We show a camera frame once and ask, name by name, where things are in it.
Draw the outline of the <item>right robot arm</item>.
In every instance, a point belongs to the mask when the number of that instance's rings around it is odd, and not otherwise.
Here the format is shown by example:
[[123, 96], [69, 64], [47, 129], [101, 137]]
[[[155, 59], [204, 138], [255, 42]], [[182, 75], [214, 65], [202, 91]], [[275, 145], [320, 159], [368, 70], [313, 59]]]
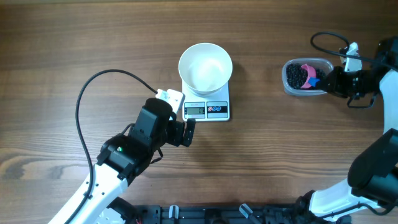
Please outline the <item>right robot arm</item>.
[[363, 151], [345, 180], [299, 197], [290, 210], [292, 223], [347, 223], [351, 213], [368, 209], [378, 216], [397, 207], [397, 37], [381, 40], [374, 58], [360, 57], [354, 45], [336, 52], [345, 60], [326, 77], [308, 84], [339, 98], [347, 105], [370, 94], [384, 103], [383, 135]]

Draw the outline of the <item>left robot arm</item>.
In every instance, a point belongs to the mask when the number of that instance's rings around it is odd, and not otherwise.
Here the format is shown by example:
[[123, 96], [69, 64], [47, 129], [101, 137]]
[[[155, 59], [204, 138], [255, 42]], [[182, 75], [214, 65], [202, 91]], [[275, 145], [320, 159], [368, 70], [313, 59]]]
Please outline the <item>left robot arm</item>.
[[157, 162], [154, 153], [164, 144], [188, 147], [195, 125], [175, 120], [166, 101], [149, 98], [136, 122], [102, 145], [89, 176], [51, 223], [140, 223], [141, 214], [120, 195]]

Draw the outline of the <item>pink scoop blue handle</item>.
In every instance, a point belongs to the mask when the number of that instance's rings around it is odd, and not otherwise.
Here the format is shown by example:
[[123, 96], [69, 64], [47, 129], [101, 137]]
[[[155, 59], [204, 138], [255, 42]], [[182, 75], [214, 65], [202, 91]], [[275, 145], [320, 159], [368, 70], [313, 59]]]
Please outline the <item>pink scoop blue handle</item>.
[[315, 85], [317, 82], [320, 80], [317, 78], [317, 73], [315, 68], [312, 66], [309, 66], [308, 64], [304, 64], [301, 66], [302, 69], [304, 69], [307, 72], [307, 78], [305, 83], [301, 86], [301, 89], [309, 89], [311, 87], [315, 88]]

